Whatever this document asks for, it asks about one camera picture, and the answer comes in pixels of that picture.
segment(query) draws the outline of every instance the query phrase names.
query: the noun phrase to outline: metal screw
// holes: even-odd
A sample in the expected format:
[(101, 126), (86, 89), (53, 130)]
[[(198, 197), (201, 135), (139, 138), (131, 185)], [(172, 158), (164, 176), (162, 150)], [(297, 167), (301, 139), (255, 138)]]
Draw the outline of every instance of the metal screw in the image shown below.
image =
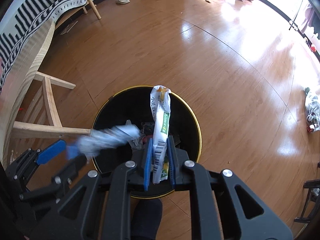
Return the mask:
[(222, 174), (226, 177), (231, 177), (233, 173), (231, 170), (225, 169), (222, 171)]
[(92, 171), (89, 171), (89, 172), (88, 172), (88, 176), (89, 176), (90, 178), (94, 178), (94, 177), (96, 177), (97, 175), (98, 175), (98, 172), (95, 171), (95, 170), (92, 170)]
[(57, 184), (60, 184), (61, 183), (61, 179), (60, 179), (60, 177), (55, 177), (54, 178), (54, 181), (57, 183)]
[(191, 160), (187, 160), (184, 162), (184, 165), (191, 168), (191, 167), (195, 166), (195, 162), (193, 162)]
[(136, 165), (136, 163), (134, 161), (127, 161), (125, 163), (125, 166), (127, 166), (128, 168), (133, 168)]

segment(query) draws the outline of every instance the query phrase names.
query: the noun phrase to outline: plastic wrapper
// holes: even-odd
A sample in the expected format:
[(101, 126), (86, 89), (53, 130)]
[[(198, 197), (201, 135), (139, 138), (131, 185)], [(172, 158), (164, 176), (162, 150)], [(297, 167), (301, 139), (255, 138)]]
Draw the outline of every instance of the plastic wrapper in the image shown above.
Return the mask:
[(308, 123), (308, 132), (315, 132), (320, 130), (320, 102), (319, 98), (310, 88), (305, 88), (306, 94), (306, 116)]
[(74, 145), (67, 146), (68, 158), (84, 154), (90, 159), (99, 155), (100, 150), (117, 148), (128, 141), (136, 141), (140, 131), (135, 125), (119, 125), (102, 131), (92, 130), (91, 136), (81, 136)]
[[(125, 122), (126, 125), (132, 125), (130, 120), (127, 120)], [(143, 143), (142, 143), (142, 138), (145, 137), (143, 133), (139, 133), (138, 137), (132, 137), (128, 140), (128, 143), (131, 146), (132, 150), (142, 150), (143, 149)]]
[(153, 131), (152, 157), (153, 157), (153, 183), (168, 178), (167, 138), (170, 119), (170, 89), (164, 86), (153, 87), (150, 93), (150, 108), (155, 121)]

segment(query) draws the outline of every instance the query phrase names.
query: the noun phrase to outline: paper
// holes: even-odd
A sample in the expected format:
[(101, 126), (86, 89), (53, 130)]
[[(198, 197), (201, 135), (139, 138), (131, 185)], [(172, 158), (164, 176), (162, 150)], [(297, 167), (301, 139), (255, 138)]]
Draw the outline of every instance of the paper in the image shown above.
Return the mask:
[(64, 30), (60, 33), (60, 35), (68, 33), (77, 22), (78, 21), (70, 23), (67, 27), (64, 28)]
[(168, 161), (165, 160), (170, 119), (170, 89), (164, 86), (153, 87), (150, 93), (150, 108), (155, 121), (153, 131), (153, 183), (158, 184), (168, 178)]
[[(125, 122), (126, 125), (132, 125), (130, 120), (127, 120)], [(131, 146), (132, 150), (142, 150), (143, 149), (143, 143), (142, 143), (142, 138), (145, 137), (145, 135), (143, 133), (139, 133), (139, 137), (136, 138), (130, 138), (128, 140), (128, 143)]]

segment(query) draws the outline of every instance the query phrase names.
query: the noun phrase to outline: chair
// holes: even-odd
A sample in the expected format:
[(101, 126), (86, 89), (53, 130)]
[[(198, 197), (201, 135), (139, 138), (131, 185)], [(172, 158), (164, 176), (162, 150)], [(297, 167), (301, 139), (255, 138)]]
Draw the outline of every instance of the chair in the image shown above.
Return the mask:
[[(301, 216), (296, 217), (294, 219), (294, 222), (308, 224), (315, 217), (315, 215), (318, 213), (320, 208), (320, 194), (319, 192), (315, 191), (315, 189), (320, 188), (320, 179), (307, 180), (304, 183), (303, 188), (308, 189), (307, 199), (306, 199), (306, 202), (304, 203)], [(310, 200), (315, 202), (315, 206), (313, 207), (313, 209), (311, 210), (310, 214), (307, 217), (303, 217)]]
[[(9, 145), (10, 138), (74, 138), (79, 134), (90, 133), (89, 129), (62, 127), (55, 106), (51, 84), (68, 89), (73, 89), (75, 84), (37, 71), (49, 49), (54, 29), (55, 23), (49, 19), (29, 38), (9, 71), (0, 94), (0, 160), (5, 169), (16, 149), (13, 143)], [(30, 104), (24, 118), (25, 122), (15, 122), (19, 107), (33, 79), (42, 81), (42, 88)], [(50, 125), (43, 125), (46, 116)]]
[[(90, 4), (94, 14), (96, 15), (97, 19), (100, 20), (101, 19), (101, 16), (96, 8), (96, 5), (93, 3), (92, 0), (87, 0), (87, 4)], [(87, 14), (87, 9), (85, 8), (85, 6), (81, 7), (84, 11), (85, 14)], [(67, 11), (62, 17), (61, 19), (57, 22), (56, 24), (56, 27), (55, 28), (58, 28), (62, 23), (64, 23), (67, 19), (69, 19), (73, 14), (75, 14), (77, 11), (79, 11), (81, 8), (76, 8), (76, 9), (72, 9), (72, 10), (69, 10)]]

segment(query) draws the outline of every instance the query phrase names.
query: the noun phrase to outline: black and white blanket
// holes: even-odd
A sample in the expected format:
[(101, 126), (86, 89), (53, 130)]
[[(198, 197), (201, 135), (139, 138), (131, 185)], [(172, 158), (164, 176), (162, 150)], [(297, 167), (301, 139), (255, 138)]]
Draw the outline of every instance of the black and white blanket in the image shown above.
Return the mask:
[(84, 6), (87, 0), (25, 0), (0, 34), (0, 93), (11, 67), (28, 38), (49, 18), (54, 22), (66, 11)]

